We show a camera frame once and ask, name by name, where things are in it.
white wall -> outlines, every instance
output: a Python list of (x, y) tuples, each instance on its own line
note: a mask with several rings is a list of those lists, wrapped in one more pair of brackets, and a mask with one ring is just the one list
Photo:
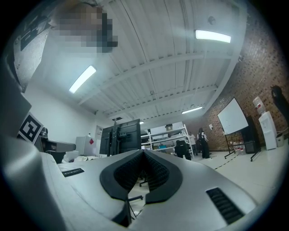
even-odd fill
[(98, 122), (93, 113), (71, 106), (34, 82), (24, 96), (32, 105), (30, 112), (47, 127), (49, 139), (75, 143), (77, 136), (94, 136)]
[(103, 113), (97, 112), (95, 115), (96, 118), (96, 125), (100, 126), (101, 128), (108, 128), (113, 126), (113, 120), (108, 119)]

white ceiling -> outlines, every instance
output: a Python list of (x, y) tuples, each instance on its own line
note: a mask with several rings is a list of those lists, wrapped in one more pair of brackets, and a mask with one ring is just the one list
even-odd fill
[[(143, 129), (203, 115), (237, 63), (246, 8), (221, 0), (97, 2), (112, 19), (118, 47), (96, 53), (50, 31), (34, 78), (84, 110), (120, 116), (123, 122), (140, 118)], [(208, 23), (210, 16), (215, 25)], [(197, 40), (196, 29), (230, 35), (231, 43)], [(69, 88), (89, 65), (97, 72), (71, 94)], [(204, 108), (182, 115), (199, 106)]]

brick wall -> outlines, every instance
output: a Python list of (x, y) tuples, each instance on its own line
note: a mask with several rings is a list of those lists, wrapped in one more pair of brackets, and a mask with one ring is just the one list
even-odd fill
[[(189, 131), (195, 135), (202, 127), (207, 134), (210, 150), (222, 150), (227, 148), (222, 125), (218, 114), (233, 99), (236, 98), (246, 116), (252, 116), (258, 131), (261, 144), (265, 144), (263, 132), (259, 123), (253, 99), (257, 96), (270, 111), (276, 129), (284, 130), (287, 123), (274, 105), (270, 87), (278, 85), (287, 100), (289, 100), (289, 72), (282, 50), (276, 38), (267, 26), (264, 19), (251, 6), (248, 6), (248, 18), (246, 35), (242, 47), (242, 62), (236, 64), (235, 69), (212, 107), (201, 118), (186, 122)], [(227, 136), (228, 140), (241, 141), (239, 132)]]

pixelated area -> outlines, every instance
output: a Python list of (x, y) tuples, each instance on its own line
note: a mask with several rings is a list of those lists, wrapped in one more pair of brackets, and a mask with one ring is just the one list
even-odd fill
[(117, 36), (112, 34), (112, 19), (98, 6), (79, 3), (62, 10), (53, 29), (66, 42), (81, 42), (81, 47), (96, 47), (97, 53), (109, 53), (117, 47)]

floor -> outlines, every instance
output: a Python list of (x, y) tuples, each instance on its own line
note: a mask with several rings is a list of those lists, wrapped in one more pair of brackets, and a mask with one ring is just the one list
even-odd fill
[[(257, 203), (269, 199), (280, 182), (280, 172), (284, 164), (289, 160), (288, 140), (284, 146), (267, 151), (265, 147), (251, 162), (253, 154), (233, 153), (224, 158), (228, 152), (212, 152), (209, 159), (203, 159), (201, 153), (195, 156), (194, 161), (215, 169), (218, 173), (247, 191)], [(139, 186), (138, 181), (129, 193), (129, 198), (143, 195), (149, 192), (148, 183)], [(145, 199), (132, 201), (131, 207), (137, 215), (145, 204)]]

